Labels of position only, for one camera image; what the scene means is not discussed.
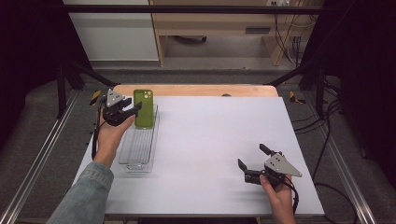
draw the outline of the smartphone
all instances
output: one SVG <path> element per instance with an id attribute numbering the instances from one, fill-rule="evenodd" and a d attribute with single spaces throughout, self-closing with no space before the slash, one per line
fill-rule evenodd
<path id="1" fill-rule="evenodd" d="M 142 108 L 134 119 L 137 128 L 151 128 L 154 125 L 154 94 L 152 90 L 134 90 L 134 105 L 142 102 Z"/>

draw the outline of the hand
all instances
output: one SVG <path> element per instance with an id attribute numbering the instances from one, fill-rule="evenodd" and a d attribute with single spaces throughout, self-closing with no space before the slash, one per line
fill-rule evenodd
<path id="1" fill-rule="evenodd" d="M 126 119 L 119 126 L 111 126 L 101 117 L 101 127 L 98 135 L 98 150 L 93 160 L 110 168 L 114 158 L 116 158 L 116 151 L 120 145 L 123 134 L 133 123 L 134 115 Z"/>
<path id="2" fill-rule="evenodd" d="M 280 184 L 276 189 L 273 189 L 268 179 L 263 175 L 260 175 L 260 182 L 270 199 L 271 210 L 275 222 L 277 224 L 296 223 L 292 208 L 291 189 L 284 184 Z"/>

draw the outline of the clear plastic tray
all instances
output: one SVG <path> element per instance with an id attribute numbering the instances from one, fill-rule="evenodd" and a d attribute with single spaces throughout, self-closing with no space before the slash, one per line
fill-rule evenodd
<path id="1" fill-rule="evenodd" d="M 125 165 L 127 173 L 149 173 L 154 164 L 157 132 L 160 125 L 158 106 L 154 105 L 154 125 L 149 129 L 132 125 L 121 142 L 119 164 Z"/>

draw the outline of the white tabletop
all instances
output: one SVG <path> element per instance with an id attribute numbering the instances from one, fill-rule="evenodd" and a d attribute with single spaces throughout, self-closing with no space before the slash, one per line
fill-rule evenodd
<path id="1" fill-rule="evenodd" d="M 324 214 L 282 98 L 157 96 L 154 103 L 159 106 L 160 127 L 153 170 L 130 177 L 116 158 L 108 215 L 269 215 L 266 193 L 259 185 L 245 183 L 237 164 L 241 159 L 248 169 L 262 170 L 269 157 L 259 150 L 259 143 L 282 151 L 303 174 L 292 179 L 300 195 L 296 214 Z M 77 176 L 92 161 L 91 148 L 92 143 Z"/>

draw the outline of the sleeve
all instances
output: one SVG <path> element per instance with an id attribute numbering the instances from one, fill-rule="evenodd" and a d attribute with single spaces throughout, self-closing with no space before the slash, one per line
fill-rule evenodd
<path id="1" fill-rule="evenodd" d="M 91 162 L 47 223 L 103 223 L 113 179 L 113 173 L 105 165 Z"/>

